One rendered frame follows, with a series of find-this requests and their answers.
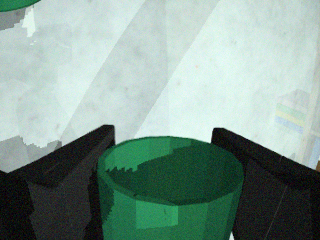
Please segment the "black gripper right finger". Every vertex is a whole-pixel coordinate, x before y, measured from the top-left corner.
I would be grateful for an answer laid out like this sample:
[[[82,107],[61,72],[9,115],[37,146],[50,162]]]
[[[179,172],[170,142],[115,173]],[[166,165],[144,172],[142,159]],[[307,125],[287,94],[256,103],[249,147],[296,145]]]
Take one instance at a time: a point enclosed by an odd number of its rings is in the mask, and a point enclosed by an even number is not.
[[[320,240],[319,171],[227,128],[213,128],[211,144],[243,163],[233,240]]]

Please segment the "dark grey cylinder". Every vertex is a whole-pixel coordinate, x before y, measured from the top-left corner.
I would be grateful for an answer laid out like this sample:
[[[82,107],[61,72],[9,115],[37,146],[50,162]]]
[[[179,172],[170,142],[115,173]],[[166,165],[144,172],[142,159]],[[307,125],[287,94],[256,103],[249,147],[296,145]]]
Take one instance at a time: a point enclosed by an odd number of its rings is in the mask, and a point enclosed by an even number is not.
[[[99,236],[97,236],[97,240],[104,240],[104,237],[103,237],[103,224],[100,225],[100,228],[99,228]]]

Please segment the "green cup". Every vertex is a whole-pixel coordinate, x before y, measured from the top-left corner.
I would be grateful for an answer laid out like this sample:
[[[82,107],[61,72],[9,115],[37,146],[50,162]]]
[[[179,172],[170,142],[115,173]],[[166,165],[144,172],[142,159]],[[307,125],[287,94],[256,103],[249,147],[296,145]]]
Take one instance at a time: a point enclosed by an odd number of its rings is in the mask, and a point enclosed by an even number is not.
[[[145,136],[97,159],[104,240],[229,240],[243,163],[223,147]]]

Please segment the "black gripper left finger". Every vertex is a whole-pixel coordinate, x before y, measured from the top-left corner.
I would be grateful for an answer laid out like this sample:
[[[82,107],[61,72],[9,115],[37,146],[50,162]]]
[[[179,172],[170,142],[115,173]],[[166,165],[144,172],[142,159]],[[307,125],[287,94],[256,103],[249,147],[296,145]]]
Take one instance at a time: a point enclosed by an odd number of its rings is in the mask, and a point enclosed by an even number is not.
[[[104,124],[12,172],[0,171],[0,240],[97,240],[97,159],[115,145]]]

